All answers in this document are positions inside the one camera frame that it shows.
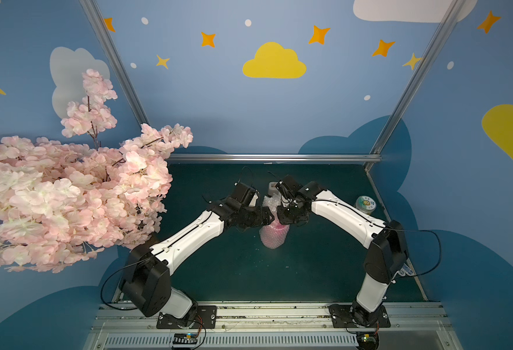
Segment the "pink plastic wine glass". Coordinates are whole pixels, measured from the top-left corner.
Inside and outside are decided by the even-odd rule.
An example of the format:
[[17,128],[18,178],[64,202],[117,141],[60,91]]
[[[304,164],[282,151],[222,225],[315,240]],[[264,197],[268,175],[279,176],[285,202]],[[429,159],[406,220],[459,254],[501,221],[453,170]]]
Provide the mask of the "pink plastic wine glass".
[[289,229],[289,225],[282,225],[275,220],[259,230],[260,239],[267,248],[277,249],[285,242]]

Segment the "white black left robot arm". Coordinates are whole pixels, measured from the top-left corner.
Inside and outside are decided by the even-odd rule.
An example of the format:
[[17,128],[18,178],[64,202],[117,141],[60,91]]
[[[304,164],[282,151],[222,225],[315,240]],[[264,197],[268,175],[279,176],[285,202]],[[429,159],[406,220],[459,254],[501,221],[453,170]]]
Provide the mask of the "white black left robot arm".
[[190,324],[197,302],[171,284],[179,266],[230,228],[259,228],[273,221],[270,208],[259,202],[259,191],[237,183],[229,196],[210,203],[173,236],[134,248],[123,271],[121,291],[144,316],[163,314]]

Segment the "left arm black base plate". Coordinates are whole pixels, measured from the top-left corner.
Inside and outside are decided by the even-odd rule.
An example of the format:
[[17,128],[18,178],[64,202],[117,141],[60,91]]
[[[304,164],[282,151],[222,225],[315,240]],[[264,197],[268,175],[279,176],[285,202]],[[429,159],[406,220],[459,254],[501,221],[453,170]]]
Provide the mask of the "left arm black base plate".
[[157,319],[157,329],[190,329],[202,325],[205,329],[214,329],[217,321],[217,306],[195,305],[182,318],[160,312]]

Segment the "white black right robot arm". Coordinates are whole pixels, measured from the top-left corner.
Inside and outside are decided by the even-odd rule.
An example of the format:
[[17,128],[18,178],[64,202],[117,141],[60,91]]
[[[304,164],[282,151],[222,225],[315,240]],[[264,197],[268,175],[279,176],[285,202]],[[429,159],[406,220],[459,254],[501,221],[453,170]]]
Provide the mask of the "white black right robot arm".
[[294,225],[316,214],[342,228],[366,250],[365,277],[350,311],[351,322],[371,327],[382,316],[389,285],[409,258],[403,227],[386,223],[345,203],[317,182],[301,185],[292,176],[276,183],[281,195],[277,216],[281,224]]

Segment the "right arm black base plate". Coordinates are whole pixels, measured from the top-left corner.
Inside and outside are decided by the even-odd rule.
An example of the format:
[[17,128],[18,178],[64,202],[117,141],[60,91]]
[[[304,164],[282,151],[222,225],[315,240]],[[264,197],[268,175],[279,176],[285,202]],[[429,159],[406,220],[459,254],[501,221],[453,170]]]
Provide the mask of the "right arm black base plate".
[[328,306],[334,328],[390,328],[391,322],[383,304],[375,311],[354,304],[331,304]]

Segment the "clear bubble wrap sheet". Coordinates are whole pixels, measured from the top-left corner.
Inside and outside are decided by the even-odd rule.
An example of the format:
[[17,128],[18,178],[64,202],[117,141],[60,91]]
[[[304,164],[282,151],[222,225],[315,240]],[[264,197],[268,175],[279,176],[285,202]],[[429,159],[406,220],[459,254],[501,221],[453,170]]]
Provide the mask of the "clear bubble wrap sheet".
[[262,206],[268,208],[274,217],[274,220],[266,226],[263,226],[259,230],[261,242],[269,249],[277,249],[281,246],[287,237],[287,233],[290,229],[289,225],[283,225],[280,223],[277,216],[277,208],[282,204],[281,195],[275,194],[272,196],[265,196]]

